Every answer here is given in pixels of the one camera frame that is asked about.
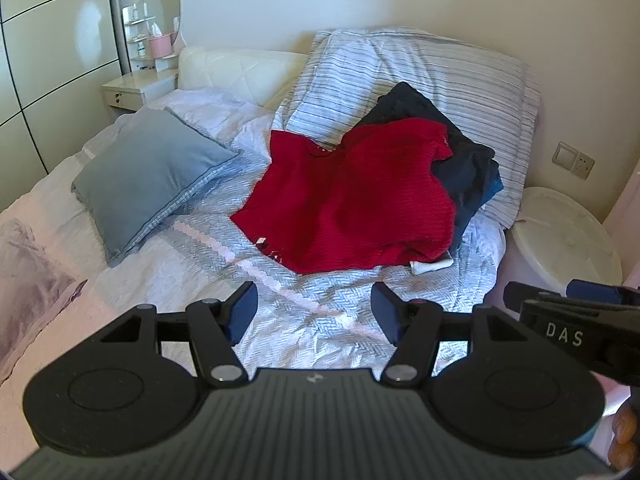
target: striped pillow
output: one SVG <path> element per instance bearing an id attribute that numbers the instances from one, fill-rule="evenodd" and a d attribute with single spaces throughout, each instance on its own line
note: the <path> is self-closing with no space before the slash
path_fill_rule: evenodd
<path id="1" fill-rule="evenodd" d="M 431 99 L 467 137 L 495 150 L 504 190 L 484 211 L 511 227 L 540 105 L 538 85 L 517 59 L 413 28 L 320 32 L 273 128 L 336 145 L 401 81 Z"/>

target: black circular disc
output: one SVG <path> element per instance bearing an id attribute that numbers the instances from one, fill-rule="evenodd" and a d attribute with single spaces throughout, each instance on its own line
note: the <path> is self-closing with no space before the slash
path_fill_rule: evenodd
<path id="1" fill-rule="evenodd" d="M 562 355 L 558 363 L 518 345 L 496 347 L 454 362 L 433 381 L 431 405 L 446 424 L 474 446 L 509 456 L 585 444 L 604 409 L 598 381 Z"/>
<path id="2" fill-rule="evenodd" d="M 162 440 L 196 405 L 179 364 L 127 344 L 72 350 L 28 384 L 24 415 L 38 443 L 81 456 L 115 456 Z"/>

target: beige wall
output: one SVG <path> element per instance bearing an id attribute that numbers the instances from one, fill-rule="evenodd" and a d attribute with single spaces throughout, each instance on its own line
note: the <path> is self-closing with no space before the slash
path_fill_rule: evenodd
<path id="1" fill-rule="evenodd" d="M 640 156 L 640 0 L 182 0 L 187 44 L 305 52 L 320 28 L 388 24 L 529 63 L 543 90 L 529 185 L 606 215 Z M 559 140 L 596 160 L 586 181 L 551 163 Z"/>

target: human hand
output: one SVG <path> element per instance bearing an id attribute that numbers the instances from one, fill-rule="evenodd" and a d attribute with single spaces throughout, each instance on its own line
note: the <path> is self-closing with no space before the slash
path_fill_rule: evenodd
<path id="1" fill-rule="evenodd" d="M 628 399 L 613 418 L 613 442 L 609 447 L 609 461 L 618 469 L 626 469 L 638 462 L 638 446 L 631 439 L 638 431 L 638 417 Z"/>

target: red sweater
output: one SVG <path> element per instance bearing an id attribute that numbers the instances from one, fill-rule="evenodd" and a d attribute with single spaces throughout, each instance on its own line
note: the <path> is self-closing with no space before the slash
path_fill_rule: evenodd
<path id="1" fill-rule="evenodd" d="M 425 119 L 360 126 L 329 152 L 271 133 L 272 162 L 232 221 L 300 274 L 432 262 L 451 244 L 455 206 L 431 173 L 452 155 Z"/>

